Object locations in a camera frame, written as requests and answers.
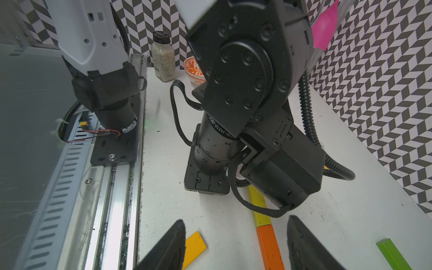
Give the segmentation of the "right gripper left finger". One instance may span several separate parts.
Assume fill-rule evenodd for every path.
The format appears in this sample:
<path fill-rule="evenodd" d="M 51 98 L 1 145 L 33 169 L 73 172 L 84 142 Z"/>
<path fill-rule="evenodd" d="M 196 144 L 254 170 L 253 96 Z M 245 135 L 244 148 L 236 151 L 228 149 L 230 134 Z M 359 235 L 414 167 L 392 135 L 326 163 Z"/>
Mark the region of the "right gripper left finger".
<path fill-rule="evenodd" d="M 177 220 L 135 270 L 181 270 L 186 251 L 186 228 Z"/>

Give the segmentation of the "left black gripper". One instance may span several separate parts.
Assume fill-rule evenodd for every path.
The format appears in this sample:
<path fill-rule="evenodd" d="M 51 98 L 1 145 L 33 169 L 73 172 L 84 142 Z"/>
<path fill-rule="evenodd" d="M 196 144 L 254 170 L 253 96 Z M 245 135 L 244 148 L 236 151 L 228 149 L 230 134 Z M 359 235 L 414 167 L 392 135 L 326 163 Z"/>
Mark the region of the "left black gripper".
<path fill-rule="evenodd" d="M 231 140 L 207 123 L 197 125 L 187 162 L 184 187 L 209 195 L 227 195 L 230 185 L 226 170 L 243 149 L 241 141 Z"/>

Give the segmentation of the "yellow-green long block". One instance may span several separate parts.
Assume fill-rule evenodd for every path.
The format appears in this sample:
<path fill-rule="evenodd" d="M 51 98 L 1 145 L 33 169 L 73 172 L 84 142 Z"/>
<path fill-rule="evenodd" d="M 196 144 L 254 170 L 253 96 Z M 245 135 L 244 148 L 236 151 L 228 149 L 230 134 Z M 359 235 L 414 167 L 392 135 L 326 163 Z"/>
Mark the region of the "yellow-green long block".
<path fill-rule="evenodd" d="M 251 204 L 260 208 L 267 207 L 265 198 L 258 189 L 250 185 L 247 187 L 247 191 L 249 196 L 249 202 Z M 267 226 L 272 224 L 271 217 L 266 216 L 264 214 L 257 213 L 256 211 L 253 212 L 253 217 L 254 217 L 256 227 Z"/>

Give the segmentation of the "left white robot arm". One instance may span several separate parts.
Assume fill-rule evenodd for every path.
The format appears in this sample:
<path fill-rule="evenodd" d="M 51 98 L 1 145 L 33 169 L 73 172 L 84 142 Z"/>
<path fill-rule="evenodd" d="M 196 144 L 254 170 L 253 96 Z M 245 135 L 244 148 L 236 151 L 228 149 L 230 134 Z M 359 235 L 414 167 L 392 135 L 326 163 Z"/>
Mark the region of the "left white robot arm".
<path fill-rule="evenodd" d="M 118 138 L 138 123 L 138 74 L 109 1 L 47 1 L 78 101 Z M 306 67 L 313 33 L 304 1 L 177 1 L 205 83 L 189 105 L 204 113 L 184 186 L 225 195 L 278 218 L 321 189 L 323 176 L 355 174 L 320 145 Z"/>

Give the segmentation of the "orange block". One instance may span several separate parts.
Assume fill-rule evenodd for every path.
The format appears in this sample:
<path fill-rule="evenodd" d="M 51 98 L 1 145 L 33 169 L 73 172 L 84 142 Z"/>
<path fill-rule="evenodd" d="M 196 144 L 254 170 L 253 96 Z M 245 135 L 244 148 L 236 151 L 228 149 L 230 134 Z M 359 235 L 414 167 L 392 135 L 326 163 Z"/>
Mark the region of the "orange block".
<path fill-rule="evenodd" d="M 272 225 L 256 228 L 265 270 L 284 270 L 282 256 Z"/>

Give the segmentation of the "yellow-orange block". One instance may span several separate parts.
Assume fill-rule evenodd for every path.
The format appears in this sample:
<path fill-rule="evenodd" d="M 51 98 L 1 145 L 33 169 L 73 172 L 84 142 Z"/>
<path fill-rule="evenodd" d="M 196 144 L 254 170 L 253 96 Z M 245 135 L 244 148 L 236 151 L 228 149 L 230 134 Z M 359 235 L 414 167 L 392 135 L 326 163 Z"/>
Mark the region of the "yellow-orange block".
<path fill-rule="evenodd" d="M 204 242 L 200 232 L 196 231 L 186 240 L 186 250 L 182 269 L 185 270 L 206 250 L 206 243 Z"/>

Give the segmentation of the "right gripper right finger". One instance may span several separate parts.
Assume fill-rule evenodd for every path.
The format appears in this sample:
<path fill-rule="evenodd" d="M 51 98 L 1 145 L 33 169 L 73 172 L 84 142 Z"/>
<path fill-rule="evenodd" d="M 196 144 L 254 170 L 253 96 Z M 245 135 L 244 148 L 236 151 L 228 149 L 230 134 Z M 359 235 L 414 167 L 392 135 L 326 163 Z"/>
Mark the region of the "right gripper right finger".
<path fill-rule="evenodd" d="M 292 270 L 345 270 L 297 216 L 289 217 L 287 237 Z"/>

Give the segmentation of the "light green block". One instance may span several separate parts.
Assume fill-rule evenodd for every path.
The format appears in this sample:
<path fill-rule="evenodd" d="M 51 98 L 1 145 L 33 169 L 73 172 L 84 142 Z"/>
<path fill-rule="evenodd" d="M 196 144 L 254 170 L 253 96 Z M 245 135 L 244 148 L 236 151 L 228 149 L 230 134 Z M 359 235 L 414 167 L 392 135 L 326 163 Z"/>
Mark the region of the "light green block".
<path fill-rule="evenodd" d="M 391 239 L 382 239 L 376 243 L 376 246 L 379 248 L 392 270 L 412 270 Z"/>

